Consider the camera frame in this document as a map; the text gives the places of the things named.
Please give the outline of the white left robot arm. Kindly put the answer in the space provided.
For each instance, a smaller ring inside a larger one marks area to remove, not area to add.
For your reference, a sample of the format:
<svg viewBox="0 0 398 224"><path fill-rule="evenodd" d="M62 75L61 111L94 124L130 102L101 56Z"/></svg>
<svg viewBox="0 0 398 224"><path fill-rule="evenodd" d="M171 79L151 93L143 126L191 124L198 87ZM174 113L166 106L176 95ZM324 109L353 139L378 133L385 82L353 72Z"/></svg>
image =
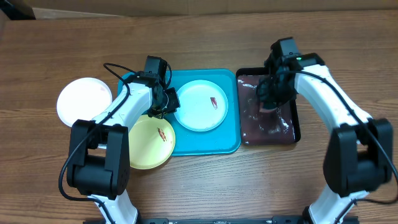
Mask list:
<svg viewBox="0 0 398 224"><path fill-rule="evenodd" d="M69 155L59 177L81 193L79 201L99 208L102 223L135 223L139 216L126 192L128 132L144 113L163 118L179 107L165 72L139 71L122 83L122 92L101 114L72 125Z"/></svg>

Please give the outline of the light blue plate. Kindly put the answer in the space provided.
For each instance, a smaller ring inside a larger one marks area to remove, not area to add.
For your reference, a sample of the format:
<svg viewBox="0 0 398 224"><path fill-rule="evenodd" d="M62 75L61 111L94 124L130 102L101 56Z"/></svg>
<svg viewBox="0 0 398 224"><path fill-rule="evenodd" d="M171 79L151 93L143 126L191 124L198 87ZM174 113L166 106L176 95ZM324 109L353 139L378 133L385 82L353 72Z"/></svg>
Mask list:
<svg viewBox="0 0 398 224"><path fill-rule="evenodd" d="M175 118L191 131L215 129L228 113L226 93L208 80L194 80L184 84L177 96L180 107L175 112Z"/></svg>

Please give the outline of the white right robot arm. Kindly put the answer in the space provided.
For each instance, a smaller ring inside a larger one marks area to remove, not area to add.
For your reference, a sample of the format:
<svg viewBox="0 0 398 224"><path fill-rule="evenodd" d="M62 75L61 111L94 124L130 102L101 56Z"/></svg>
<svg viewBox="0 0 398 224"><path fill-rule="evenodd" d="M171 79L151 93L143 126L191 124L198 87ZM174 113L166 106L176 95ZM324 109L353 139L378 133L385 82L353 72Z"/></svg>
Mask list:
<svg viewBox="0 0 398 224"><path fill-rule="evenodd" d="M271 112L302 95L330 132L323 162L326 186L307 206L298 223L356 223L346 214L368 194L397 178L392 161L393 128L358 107L332 78L315 53L272 51L256 95L260 111Z"/></svg>

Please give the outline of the green and pink sponge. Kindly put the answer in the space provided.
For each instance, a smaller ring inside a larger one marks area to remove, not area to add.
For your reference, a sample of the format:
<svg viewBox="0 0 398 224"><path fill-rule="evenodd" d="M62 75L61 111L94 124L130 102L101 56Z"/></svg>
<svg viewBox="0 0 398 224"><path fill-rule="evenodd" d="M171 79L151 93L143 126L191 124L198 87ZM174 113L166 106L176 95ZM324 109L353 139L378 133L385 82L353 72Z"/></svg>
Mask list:
<svg viewBox="0 0 398 224"><path fill-rule="evenodd" d="M259 112L260 113L272 113L275 110L276 110L276 108L267 109L267 108L264 108L262 106L259 107Z"/></svg>

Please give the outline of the pink plate with red stain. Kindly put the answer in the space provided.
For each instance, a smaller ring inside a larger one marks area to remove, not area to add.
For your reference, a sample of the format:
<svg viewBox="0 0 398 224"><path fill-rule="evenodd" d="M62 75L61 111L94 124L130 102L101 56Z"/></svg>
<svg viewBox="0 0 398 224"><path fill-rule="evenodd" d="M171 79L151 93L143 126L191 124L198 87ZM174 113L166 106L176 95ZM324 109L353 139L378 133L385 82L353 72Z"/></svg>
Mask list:
<svg viewBox="0 0 398 224"><path fill-rule="evenodd" d="M107 84L97 78L80 78L69 83L59 94L57 114L71 127L78 120L91 120L102 113L113 101Z"/></svg>

